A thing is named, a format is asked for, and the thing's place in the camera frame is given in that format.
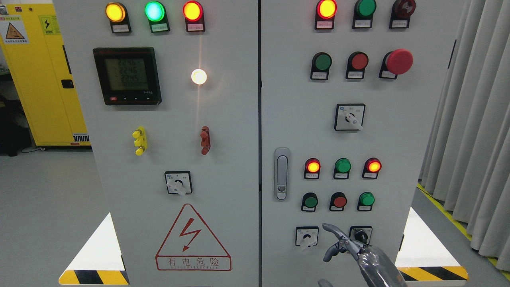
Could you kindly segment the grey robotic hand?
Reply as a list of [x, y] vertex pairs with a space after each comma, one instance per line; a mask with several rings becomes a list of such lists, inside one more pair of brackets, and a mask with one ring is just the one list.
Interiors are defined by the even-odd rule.
[[408, 286], [399, 269], [380, 248], [350, 239], [333, 224], [323, 223], [322, 228], [337, 238], [337, 243], [330, 246], [324, 255], [325, 263], [339, 253], [349, 252], [357, 262], [368, 287]]

